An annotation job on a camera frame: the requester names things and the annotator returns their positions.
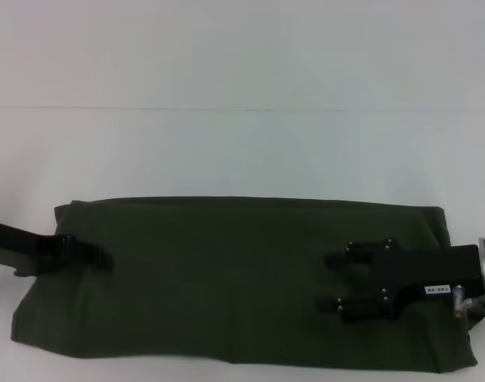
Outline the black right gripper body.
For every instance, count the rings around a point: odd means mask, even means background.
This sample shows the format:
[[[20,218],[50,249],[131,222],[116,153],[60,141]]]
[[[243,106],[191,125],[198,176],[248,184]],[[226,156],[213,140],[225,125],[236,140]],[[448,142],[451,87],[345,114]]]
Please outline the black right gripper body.
[[[385,243],[374,254],[368,278],[371,293],[392,307],[451,298],[456,287],[463,288],[466,298],[482,295],[479,249],[474,244],[405,250],[397,243]]]

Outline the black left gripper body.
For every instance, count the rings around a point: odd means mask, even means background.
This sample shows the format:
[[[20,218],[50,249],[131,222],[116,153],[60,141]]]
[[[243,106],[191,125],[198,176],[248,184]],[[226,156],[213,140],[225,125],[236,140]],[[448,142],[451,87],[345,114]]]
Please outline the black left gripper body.
[[[22,277],[57,271],[68,260],[68,236],[43,236],[0,224],[0,265]]]

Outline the dark green t-shirt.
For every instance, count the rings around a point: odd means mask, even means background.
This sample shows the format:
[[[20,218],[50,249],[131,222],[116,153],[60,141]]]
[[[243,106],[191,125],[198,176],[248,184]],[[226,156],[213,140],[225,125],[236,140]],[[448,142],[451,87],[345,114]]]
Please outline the dark green t-shirt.
[[[417,302],[395,320],[346,323],[319,297],[356,298],[365,265],[330,271],[349,242],[395,238],[408,249],[450,244],[438,207],[243,197],[73,201],[56,230],[100,246],[112,271],[71,265],[40,275],[14,312],[13,341],[68,357],[203,357],[414,372],[476,365],[469,332]]]

